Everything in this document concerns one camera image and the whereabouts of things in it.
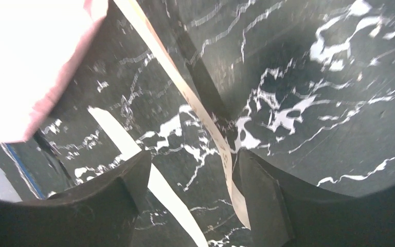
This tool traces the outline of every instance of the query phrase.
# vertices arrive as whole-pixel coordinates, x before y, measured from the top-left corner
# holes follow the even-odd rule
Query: pink bag
[[[32,137],[107,9],[108,0],[0,0],[0,143]]]

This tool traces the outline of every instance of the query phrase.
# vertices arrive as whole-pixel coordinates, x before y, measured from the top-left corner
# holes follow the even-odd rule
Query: blue line
[[[13,148],[8,145],[5,144],[5,146],[8,148],[8,150],[10,151],[11,155],[13,155],[14,159],[16,160],[17,164],[20,166],[20,168],[22,169],[22,172],[24,173],[24,175],[26,176],[26,178],[29,180],[29,182],[31,183],[31,185],[33,186],[34,190],[37,192],[37,194],[39,195],[39,197],[41,199],[45,199],[45,196],[43,195],[43,193],[41,192],[41,190],[39,189],[39,186],[37,185],[37,183],[34,181],[34,179],[31,177],[31,175],[29,174],[28,170],[26,169],[25,165],[22,163],[22,161],[20,160],[20,158],[18,157],[18,155],[16,154],[16,152],[13,150]]]

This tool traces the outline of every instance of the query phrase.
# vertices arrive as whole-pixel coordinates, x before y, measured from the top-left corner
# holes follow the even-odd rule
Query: marble tabletop
[[[351,196],[395,184],[395,1],[139,3],[234,161],[241,148],[251,149]],[[110,112],[152,152],[209,246],[253,246],[209,133],[113,2],[41,127],[76,184],[124,162],[89,107]],[[133,246],[197,246],[150,192],[147,202]]]

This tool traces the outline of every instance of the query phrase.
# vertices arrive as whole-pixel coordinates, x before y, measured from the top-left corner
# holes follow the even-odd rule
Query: black object
[[[47,200],[0,201],[0,246],[130,246],[150,169],[142,151]]]
[[[256,247],[395,246],[395,186],[349,197],[247,150],[240,151],[240,172]]]

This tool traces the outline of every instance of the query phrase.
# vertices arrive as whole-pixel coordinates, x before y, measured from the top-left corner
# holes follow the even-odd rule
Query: pink cloth
[[[32,137],[107,9],[108,0],[0,0],[0,143]]]

